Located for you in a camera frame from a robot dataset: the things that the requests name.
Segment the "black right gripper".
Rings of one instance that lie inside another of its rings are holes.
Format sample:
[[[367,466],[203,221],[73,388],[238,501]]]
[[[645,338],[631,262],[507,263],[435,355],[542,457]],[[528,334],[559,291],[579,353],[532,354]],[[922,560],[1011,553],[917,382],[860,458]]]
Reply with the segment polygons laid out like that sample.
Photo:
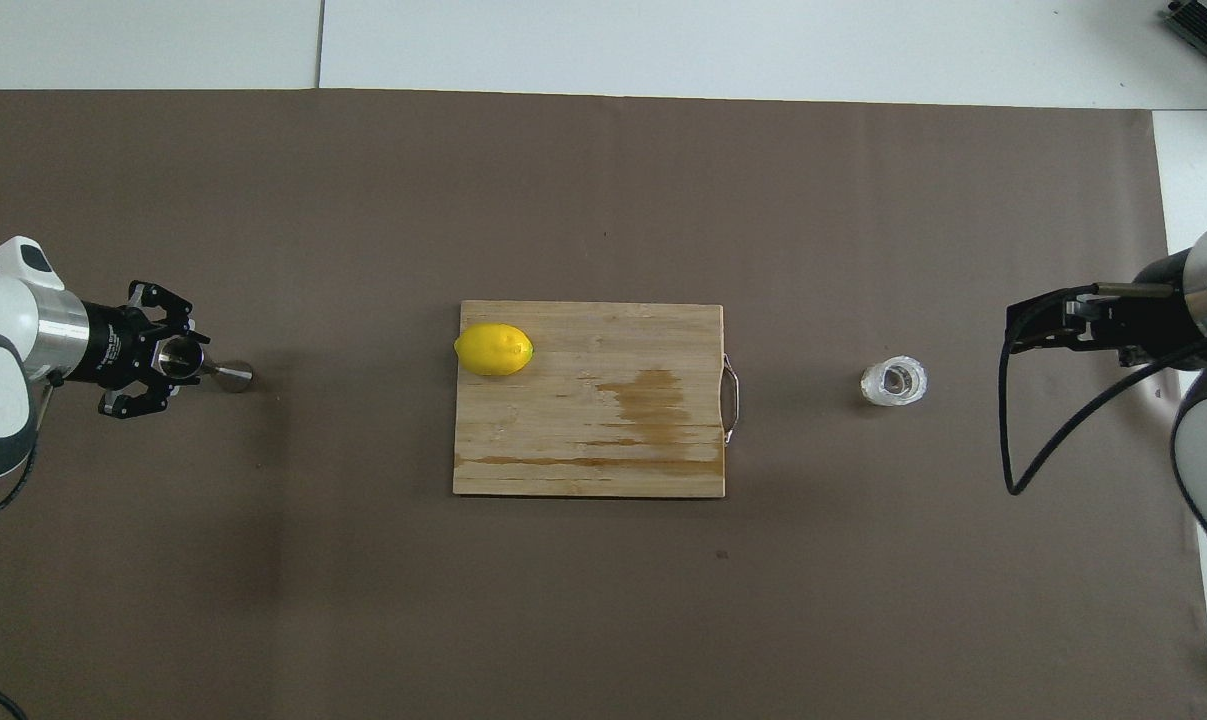
[[[1147,265],[1127,283],[1098,283],[1069,299],[1050,291],[1005,308],[1005,346],[1028,351],[1074,332],[1071,350],[1118,352],[1124,368],[1144,365],[1202,340],[1184,297],[1188,250]]]

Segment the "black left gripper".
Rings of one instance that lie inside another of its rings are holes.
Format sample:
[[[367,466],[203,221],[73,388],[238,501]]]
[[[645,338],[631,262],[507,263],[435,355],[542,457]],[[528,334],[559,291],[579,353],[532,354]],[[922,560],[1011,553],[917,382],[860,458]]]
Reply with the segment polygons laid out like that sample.
[[[179,388],[202,382],[197,371],[191,377],[173,377],[152,368],[161,340],[187,338],[210,345],[211,338],[197,330],[192,311],[192,302],[152,282],[129,283],[128,306],[86,302],[88,338],[69,381],[105,388],[100,414],[111,418],[165,411]]]

